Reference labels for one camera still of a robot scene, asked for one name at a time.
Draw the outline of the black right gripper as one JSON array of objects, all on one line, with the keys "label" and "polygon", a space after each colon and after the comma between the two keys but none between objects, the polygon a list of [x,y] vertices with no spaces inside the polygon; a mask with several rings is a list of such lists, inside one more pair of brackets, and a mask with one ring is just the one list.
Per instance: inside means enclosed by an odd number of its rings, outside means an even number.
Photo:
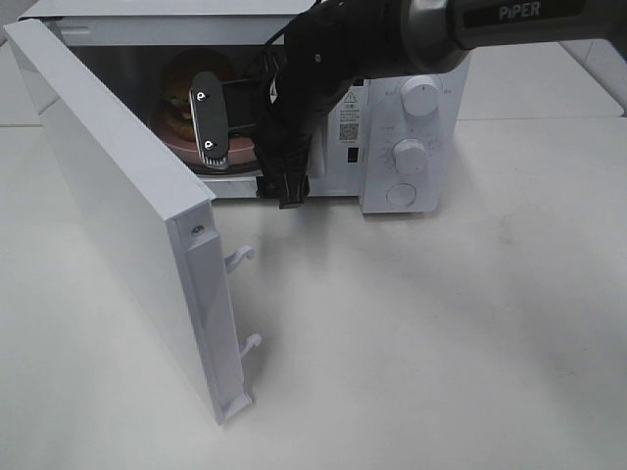
[{"label": "black right gripper", "polygon": [[279,58],[259,60],[254,93],[254,141],[264,175],[275,176],[281,210],[301,206],[310,194],[307,176],[314,130],[343,95],[337,66]]}]

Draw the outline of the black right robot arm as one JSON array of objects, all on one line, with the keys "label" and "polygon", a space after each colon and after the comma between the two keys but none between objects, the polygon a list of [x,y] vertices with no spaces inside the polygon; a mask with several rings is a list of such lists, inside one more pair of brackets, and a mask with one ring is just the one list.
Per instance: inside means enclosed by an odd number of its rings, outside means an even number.
[{"label": "black right robot arm", "polygon": [[251,99],[258,194],[304,203],[314,130],[359,78],[446,73],[476,48],[605,39],[626,53],[626,4],[604,1],[316,1],[259,55]]}]

